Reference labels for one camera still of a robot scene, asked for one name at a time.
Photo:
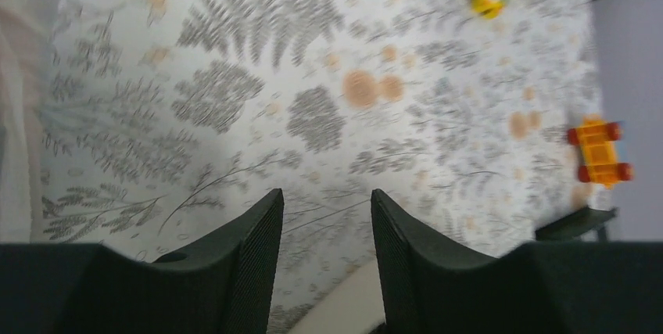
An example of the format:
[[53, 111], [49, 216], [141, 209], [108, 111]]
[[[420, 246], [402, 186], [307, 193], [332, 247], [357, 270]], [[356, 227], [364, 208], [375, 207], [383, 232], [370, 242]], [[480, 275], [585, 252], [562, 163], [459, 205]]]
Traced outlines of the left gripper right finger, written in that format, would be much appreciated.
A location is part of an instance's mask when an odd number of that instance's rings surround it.
[[494, 258], [380, 189], [371, 222], [389, 333], [659, 333], [659, 242], [525, 242]]

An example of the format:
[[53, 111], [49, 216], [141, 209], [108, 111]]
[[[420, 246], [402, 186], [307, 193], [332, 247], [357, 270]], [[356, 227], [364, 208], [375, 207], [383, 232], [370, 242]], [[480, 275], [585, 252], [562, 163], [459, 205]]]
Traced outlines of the translucent yellowish plastic bag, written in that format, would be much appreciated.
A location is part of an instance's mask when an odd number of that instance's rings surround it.
[[1, 0], [1, 241], [29, 242], [41, 198], [38, 119], [60, 0]]

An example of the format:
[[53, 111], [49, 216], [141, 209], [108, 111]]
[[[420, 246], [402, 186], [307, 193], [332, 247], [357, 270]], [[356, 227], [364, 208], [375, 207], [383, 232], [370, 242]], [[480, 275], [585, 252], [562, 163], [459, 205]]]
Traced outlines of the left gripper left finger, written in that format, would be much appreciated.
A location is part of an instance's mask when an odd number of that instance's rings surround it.
[[4, 244], [4, 333], [265, 333], [284, 197], [151, 263], [92, 243]]

